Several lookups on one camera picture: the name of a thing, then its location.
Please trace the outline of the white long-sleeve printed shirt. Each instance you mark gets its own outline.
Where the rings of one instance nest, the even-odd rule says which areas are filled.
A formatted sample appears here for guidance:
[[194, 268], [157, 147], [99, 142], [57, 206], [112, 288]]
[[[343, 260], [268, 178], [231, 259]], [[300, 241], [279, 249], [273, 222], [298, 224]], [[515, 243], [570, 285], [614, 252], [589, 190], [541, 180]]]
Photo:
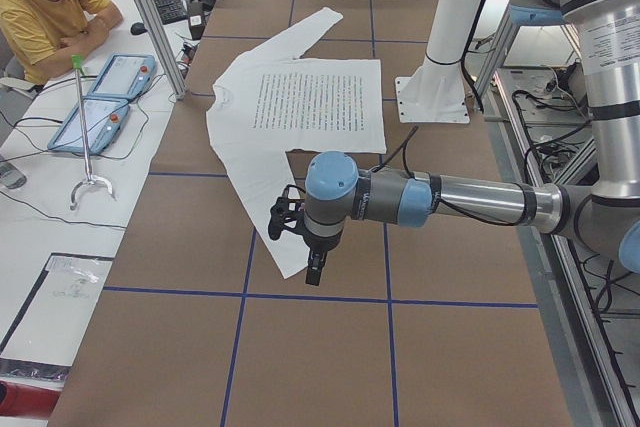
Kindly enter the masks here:
[[327, 7], [240, 54], [213, 83], [210, 144], [284, 278], [307, 264], [301, 237], [270, 240], [270, 208], [294, 177], [292, 150], [386, 151], [378, 60], [323, 60], [305, 52], [340, 22]]

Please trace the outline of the metal reacher grabber tool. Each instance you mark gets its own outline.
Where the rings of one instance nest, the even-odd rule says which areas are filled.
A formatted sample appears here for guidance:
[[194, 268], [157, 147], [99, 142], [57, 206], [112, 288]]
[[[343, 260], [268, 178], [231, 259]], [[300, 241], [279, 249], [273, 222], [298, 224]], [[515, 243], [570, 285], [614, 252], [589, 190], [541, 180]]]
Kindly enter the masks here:
[[76, 90], [78, 96], [78, 115], [80, 122], [81, 139], [83, 145], [83, 158], [84, 158], [84, 174], [85, 177], [71, 191], [70, 195], [70, 210], [75, 211], [78, 207], [79, 191], [82, 187], [101, 186], [107, 189], [108, 194], [115, 198], [115, 189], [112, 182], [104, 177], [98, 176], [93, 173], [91, 155], [89, 150], [88, 129], [86, 123], [86, 111], [84, 107], [84, 97], [82, 90], [82, 64], [84, 58], [80, 54], [73, 54], [71, 56], [72, 68], [75, 74]]

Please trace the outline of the black computer keyboard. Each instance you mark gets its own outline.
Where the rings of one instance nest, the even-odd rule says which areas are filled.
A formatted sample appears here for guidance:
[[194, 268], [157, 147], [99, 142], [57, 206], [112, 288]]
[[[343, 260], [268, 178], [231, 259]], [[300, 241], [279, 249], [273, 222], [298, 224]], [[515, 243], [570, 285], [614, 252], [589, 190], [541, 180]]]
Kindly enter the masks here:
[[187, 19], [183, 0], [153, 0], [163, 25]]

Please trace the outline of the red fire extinguisher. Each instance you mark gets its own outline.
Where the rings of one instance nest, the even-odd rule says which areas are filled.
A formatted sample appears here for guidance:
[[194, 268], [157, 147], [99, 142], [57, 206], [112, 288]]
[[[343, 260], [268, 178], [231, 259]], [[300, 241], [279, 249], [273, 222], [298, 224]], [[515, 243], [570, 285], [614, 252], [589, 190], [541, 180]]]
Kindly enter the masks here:
[[24, 384], [1, 382], [1, 416], [47, 420], [61, 392]]

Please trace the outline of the upper blue teach pendant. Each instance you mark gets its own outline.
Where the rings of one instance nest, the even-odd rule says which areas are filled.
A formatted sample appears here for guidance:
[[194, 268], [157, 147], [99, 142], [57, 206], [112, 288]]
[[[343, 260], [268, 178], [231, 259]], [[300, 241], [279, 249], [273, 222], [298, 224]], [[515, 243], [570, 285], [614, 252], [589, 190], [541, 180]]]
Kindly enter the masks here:
[[146, 90], [156, 71], [153, 55], [113, 54], [105, 62], [87, 96], [131, 101]]

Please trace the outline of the clear water bottle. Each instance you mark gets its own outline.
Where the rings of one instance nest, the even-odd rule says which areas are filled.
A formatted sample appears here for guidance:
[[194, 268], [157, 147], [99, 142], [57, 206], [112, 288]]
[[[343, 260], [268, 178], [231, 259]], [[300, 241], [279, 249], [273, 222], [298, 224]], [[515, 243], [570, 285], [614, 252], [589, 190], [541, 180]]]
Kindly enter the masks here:
[[4, 157], [1, 158], [0, 174], [1, 184], [9, 190], [20, 188], [27, 182], [26, 176]]

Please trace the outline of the lower blue teach pendant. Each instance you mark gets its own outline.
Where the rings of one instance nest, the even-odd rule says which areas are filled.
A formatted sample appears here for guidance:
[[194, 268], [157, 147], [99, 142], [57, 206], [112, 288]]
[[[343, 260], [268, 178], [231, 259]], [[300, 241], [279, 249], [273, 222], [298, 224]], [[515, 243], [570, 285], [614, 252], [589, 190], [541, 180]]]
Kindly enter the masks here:
[[[100, 154], [115, 139], [129, 114], [124, 99], [84, 99], [89, 153]], [[47, 149], [82, 154], [84, 151], [79, 105], [76, 104], [50, 139]]]

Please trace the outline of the black computer mouse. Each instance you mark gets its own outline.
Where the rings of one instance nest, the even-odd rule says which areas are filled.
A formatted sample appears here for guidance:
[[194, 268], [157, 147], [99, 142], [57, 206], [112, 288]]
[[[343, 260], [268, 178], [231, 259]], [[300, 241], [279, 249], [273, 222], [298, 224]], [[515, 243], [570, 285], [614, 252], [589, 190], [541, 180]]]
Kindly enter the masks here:
[[141, 23], [141, 22], [135, 22], [135, 23], [133, 23], [133, 24], [131, 25], [131, 27], [130, 27], [130, 33], [131, 33], [133, 36], [142, 35], [142, 34], [144, 34], [144, 33], [146, 33], [146, 32], [147, 32], [147, 29], [146, 29], [146, 27], [144, 26], [144, 24], [143, 24], [143, 23]]

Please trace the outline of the aluminium frame post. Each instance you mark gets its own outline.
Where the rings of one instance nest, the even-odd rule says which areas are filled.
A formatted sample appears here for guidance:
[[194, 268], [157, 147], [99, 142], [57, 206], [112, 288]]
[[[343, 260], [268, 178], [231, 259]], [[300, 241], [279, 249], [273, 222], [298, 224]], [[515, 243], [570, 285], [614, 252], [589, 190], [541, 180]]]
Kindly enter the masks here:
[[134, 0], [146, 26], [159, 61], [177, 100], [186, 94], [186, 84], [174, 58], [174, 54], [153, 0]]

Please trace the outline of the black power adapter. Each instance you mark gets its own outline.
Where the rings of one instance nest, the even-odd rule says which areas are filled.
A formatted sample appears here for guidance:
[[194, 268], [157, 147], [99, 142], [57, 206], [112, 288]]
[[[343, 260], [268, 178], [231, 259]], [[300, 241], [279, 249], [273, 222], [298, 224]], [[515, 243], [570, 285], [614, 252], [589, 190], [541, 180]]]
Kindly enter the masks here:
[[198, 0], [192, 0], [187, 6], [187, 16], [191, 38], [200, 40], [206, 28], [203, 4]]

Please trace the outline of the person in yellow shirt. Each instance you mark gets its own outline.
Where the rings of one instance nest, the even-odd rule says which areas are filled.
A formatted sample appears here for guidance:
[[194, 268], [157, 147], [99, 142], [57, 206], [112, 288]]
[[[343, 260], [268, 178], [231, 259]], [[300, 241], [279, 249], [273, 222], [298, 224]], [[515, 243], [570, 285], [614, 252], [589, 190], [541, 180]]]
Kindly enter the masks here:
[[72, 70], [123, 21], [112, 0], [1, 0], [1, 31], [24, 69], [42, 86]]

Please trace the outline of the blue teach pendant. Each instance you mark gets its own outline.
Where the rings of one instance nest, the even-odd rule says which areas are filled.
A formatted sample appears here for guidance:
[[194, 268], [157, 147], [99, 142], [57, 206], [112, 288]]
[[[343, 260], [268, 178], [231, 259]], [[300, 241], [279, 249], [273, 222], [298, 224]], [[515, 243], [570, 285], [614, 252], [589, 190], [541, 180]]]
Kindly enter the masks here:
[[113, 54], [105, 62], [87, 96], [131, 101], [146, 90], [156, 71], [153, 55]]
[[[100, 154], [115, 139], [129, 114], [124, 99], [84, 99], [89, 153]], [[82, 154], [84, 151], [79, 105], [76, 104], [50, 139], [47, 149]]]

